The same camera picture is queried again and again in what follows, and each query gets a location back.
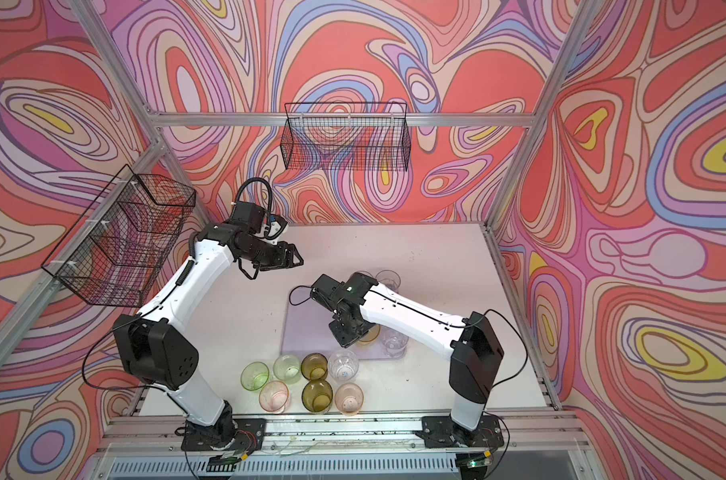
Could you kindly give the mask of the pink glass left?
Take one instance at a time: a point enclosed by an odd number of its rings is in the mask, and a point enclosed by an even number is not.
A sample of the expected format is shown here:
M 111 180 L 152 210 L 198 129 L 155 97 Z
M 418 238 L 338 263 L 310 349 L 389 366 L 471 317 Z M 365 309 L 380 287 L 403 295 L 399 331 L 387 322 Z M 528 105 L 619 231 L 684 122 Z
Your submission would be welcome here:
M 259 405 L 267 413 L 281 414 L 290 403 L 290 390 L 280 381 L 267 382 L 259 393 Z

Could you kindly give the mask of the lavender plastic tray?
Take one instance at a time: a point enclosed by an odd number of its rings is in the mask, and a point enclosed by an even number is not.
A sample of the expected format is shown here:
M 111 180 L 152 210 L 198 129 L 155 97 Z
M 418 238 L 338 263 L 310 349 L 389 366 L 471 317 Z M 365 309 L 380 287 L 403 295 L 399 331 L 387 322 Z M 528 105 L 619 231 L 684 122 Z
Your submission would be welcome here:
M 281 354 L 293 354 L 303 358 L 311 353 L 326 357 L 342 347 L 329 329 L 332 314 L 310 298 L 310 287 L 294 287 L 288 296 L 288 305 L 280 347 Z M 395 360 L 388 358 L 379 337 L 373 344 L 349 347 L 360 360 Z

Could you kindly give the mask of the dark olive glass front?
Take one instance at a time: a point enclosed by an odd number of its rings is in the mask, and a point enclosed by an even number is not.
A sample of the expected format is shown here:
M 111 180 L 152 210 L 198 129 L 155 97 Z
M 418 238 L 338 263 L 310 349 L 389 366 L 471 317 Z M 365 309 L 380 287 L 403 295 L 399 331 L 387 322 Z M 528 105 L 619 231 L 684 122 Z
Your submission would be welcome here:
M 301 401 L 308 412 L 325 413 L 333 403 L 333 387 L 326 380 L 311 380 L 302 390 Z

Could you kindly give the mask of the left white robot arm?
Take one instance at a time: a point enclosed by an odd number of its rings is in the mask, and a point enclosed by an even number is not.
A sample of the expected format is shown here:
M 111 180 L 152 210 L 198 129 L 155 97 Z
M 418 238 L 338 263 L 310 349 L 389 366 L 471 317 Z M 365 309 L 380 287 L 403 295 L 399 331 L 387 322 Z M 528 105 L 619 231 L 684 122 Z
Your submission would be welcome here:
M 122 315 L 112 333 L 124 370 L 166 394 L 199 427 L 230 428 L 229 403 L 199 371 L 199 352 L 187 337 L 192 314 L 218 277 L 245 262 L 254 280 L 263 271 L 302 266 L 297 247 L 258 237 L 249 228 L 210 223 L 189 240 L 189 256 L 169 282 L 133 315 Z

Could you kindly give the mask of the green glass far left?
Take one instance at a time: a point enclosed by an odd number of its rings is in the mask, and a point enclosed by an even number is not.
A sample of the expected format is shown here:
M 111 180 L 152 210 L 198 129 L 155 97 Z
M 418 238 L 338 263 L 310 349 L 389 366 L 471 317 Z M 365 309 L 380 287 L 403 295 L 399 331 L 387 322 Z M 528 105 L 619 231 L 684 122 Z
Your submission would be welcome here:
M 249 392 L 260 391 L 270 380 L 270 370 L 261 361 L 249 363 L 240 375 L 242 388 Z

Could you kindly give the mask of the peach pink glass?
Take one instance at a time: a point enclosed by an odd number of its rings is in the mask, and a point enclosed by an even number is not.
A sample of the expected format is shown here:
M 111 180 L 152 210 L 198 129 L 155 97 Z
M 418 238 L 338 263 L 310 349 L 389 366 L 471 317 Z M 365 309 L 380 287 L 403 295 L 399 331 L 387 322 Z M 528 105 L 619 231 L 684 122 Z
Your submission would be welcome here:
M 363 390 L 355 383 L 345 383 L 335 393 L 335 405 L 343 415 L 356 415 L 363 407 L 365 396 Z

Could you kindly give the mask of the aluminium front rail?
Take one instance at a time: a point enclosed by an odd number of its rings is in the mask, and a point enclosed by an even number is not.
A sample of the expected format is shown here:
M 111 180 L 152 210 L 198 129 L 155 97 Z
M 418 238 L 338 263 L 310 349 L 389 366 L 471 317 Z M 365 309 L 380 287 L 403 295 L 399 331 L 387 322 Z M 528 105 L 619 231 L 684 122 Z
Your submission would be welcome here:
M 271 416 L 262 433 L 261 455 L 299 453 L 411 453 L 426 449 L 416 435 L 422 429 L 422 412 L 340 414 L 290 414 Z M 539 410 L 501 410 L 500 431 L 508 451 L 593 450 L 586 428 L 574 413 Z M 111 422 L 97 452 L 172 455 L 181 452 L 179 416 L 137 416 Z

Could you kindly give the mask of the dark olive glass back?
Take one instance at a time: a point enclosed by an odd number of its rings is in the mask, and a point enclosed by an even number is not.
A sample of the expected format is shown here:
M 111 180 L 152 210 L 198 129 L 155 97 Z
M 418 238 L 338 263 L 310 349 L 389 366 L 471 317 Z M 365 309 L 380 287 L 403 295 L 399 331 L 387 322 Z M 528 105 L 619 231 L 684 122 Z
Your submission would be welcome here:
M 327 357 L 321 353 L 311 353 L 302 360 L 300 369 L 308 381 L 325 380 L 328 375 Z

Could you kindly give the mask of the light green glass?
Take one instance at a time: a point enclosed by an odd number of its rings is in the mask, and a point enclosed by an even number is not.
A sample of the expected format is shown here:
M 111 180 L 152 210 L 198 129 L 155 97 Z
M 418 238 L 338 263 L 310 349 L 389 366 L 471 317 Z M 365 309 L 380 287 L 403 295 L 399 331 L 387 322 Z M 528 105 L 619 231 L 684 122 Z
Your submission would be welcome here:
M 301 361 L 293 354 L 283 354 L 273 363 L 273 373 L 279 381 L 293 384 L 302 378 Z

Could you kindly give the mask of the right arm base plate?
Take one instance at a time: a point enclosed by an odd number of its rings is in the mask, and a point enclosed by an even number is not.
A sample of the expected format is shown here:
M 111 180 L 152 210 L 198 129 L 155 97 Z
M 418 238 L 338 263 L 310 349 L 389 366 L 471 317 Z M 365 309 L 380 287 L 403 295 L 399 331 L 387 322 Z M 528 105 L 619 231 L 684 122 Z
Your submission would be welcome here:
M 428 449 L 485 448 L 495 451 L 505 445 L 499 418 L 490 414 L 482 414 L 474 430 L 461 427 L 448 415 L 424 416 L 414 434 Z

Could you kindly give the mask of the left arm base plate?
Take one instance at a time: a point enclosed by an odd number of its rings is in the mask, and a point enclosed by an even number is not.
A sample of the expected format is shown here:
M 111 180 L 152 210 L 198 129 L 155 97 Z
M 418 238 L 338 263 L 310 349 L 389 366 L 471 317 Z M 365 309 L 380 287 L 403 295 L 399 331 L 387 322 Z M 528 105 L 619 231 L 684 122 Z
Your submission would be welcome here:
M 253 453 L 262 448 L 267 422 L 264 418 L 230 418 L 230 423 L 200 426 L 186 421 L 175 434 L 185 452 L 235 451 Z

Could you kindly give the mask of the clear glass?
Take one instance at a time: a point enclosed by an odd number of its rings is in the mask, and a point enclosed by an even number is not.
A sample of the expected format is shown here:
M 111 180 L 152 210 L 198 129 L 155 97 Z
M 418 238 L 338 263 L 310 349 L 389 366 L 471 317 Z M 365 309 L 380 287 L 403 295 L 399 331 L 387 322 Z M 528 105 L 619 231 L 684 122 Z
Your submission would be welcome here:
M 406 354 L 409 337 L 389 327 L 383 327 L 380 340 L 388 358 L 400 359 Z
M 393 270 L 381 270 L 376 274 L 375 279 L 393 292 L 398 292 L 401 286 L 401 277 Z
M 359 359 L 354 352 L 343 349 L 328 359 L 330 376 L 338 382 L 351 381 L 359 371 Z

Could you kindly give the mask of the yellow glass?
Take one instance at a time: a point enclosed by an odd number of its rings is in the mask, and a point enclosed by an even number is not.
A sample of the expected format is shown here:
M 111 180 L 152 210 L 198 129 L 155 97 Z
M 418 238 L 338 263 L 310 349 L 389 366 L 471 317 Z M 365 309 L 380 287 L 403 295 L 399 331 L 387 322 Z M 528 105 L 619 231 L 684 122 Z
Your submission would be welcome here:
M 381 326 L 375 324 L 365 335 L 363 335 L 356 344 L 358 346 L 368 346 L 374 343 L 381 333 Z

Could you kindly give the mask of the dark olive glass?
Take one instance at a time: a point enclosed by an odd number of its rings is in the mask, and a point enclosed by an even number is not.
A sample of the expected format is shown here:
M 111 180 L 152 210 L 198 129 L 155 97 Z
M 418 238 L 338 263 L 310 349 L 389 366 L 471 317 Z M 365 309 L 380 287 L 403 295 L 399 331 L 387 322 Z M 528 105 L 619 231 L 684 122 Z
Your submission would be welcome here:
M 328 375 L 327 357 L 321 353 L 311 353 L 302 360 L 300 369 L 308 381 L 325 380 Z
M 333 387 L 326 380 L 311 380 L 302 390 L 301 401 L 308 412 L 325 413 L 333 403 Z

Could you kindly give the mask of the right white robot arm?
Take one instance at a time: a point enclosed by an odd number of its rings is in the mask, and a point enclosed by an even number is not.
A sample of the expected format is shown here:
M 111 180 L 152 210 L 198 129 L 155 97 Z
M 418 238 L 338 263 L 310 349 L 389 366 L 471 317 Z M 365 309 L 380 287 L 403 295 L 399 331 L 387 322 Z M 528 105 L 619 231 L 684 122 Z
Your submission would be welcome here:
M 380 325 L 446 359 L 455 393 L 451 422 L 466 432 L 478 428 L 504 357 L 486 315 L 473 311 L 462 317 L 434 310 L 362 273 L 345 282 L 323 274 L 311 285 L 310 298 L 332 314 L 329 329 L 342 348 Z

